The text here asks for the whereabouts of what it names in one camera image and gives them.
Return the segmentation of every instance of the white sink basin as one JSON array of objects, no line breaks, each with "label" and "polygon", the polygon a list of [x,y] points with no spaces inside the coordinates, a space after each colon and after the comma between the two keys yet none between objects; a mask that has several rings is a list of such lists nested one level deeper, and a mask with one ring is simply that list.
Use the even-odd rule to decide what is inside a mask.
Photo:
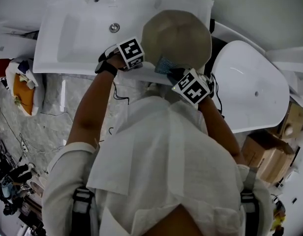
[{"label": "white sink basin", "polygon": [[[285,77],[249,44],[233,41],[218,54],[212,72],[222,114],[234,133],[277,126],[289,104]],[[217,97],[213,98],[220,108]]]},{"label": "white sink basin", "polygon": [[[34,57],[36,73],[94,75],[99,56],[130,37],[140,40],[143,26],[162,10],[184,10],[196,15],[208,28],[212,0],[52,0],[44,15]],[[120,30],[109,31],[112,23]],[[145,63],[125,77],[169,84]]]}]

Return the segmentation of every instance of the tile floor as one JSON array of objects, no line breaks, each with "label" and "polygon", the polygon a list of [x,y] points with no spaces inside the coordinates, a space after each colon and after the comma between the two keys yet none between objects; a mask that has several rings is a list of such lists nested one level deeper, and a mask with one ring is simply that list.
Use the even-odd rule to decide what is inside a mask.
[{"label": "tile floor", "polygon": [[[34,117],[25,117],[13,103],[12,96],[2,84],[0,84],[0,108],[15,133],[20,140],[20,133],[26,139],[29,147],[27,158],[22,163],[33,162],[37,171],[42,174],[47,170],[47,166],[57,151],[50,153],[40,153],[63,146],[63,141],[67,140],[72,126],[78,104],[83,95],[91,85],[94,76],[76,74],[44,74],[46,87],[45,99],[42,113],[50,115],[60,115],[61,88],[65,80],[65,112],[61,116],[49,116],[38,114]],[[118,95],[130,98],[130,103],[140,98],[147,89],[147,83],[125,79],[118,74],[115,78]],[[115,100],[113,98],[114,86],[112,86],[108,103],[106,118],[101,131],[101,139],[109,135],[109,127],[113,127],[121,109],[127,105],[127,100]],[[18,161],[22,151],[19,142],[8,127],[6,120],[0,112],[0,138],[4,141],[9,153]],[[238,133],[236,138],[242,147],[245,137],[249,132]]]}]

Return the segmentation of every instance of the cardboard box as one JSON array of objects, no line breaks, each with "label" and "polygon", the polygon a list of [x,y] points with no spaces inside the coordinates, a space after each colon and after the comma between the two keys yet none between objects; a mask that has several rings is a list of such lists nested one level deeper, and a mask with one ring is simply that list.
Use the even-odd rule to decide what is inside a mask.
[{"label": "cardboard box", "polygon": [[283,178],[295,157],[287,143],[266,131],[247,136],[242,153],[249,167],[258,168],[257,176],[270,184]]},{"label": "cardboard box", "polygon": [[[285,135],[287,127],[291,127],[293,132]],[[273,128],[267,130],[280,139],[297,137],[303,129],[303,107],[294,102],[289,102],[288,110],[282,122]]]}]

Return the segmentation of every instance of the sink drain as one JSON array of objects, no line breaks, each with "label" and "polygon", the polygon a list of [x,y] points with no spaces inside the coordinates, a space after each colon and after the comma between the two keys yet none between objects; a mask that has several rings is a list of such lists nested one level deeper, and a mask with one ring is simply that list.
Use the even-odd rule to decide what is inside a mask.
[{"label": "sink drain", "polygon": [[120,30],[120,25],[117,23],[111,24],[109,27],[109,31],[112,33],[116,33]]}]

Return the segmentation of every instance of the orange cloth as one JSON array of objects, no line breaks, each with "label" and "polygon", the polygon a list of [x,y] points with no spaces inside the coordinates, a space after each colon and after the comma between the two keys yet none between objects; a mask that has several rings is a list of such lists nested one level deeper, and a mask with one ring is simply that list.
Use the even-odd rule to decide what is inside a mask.
[{"label": "orange cloth", "polygon": [[6,76],[5,70],[8,67],[10,62],[11,62],[11,59],[0,59],[0,78]]},{"label": "orange cloth", "polygon": [[14,96],[20,99],[23,108],[29,115],[32,113],[33,93],[34,89],[29,89],[26,81],[20,82],[19,74],[16,74],[14,80]]}]

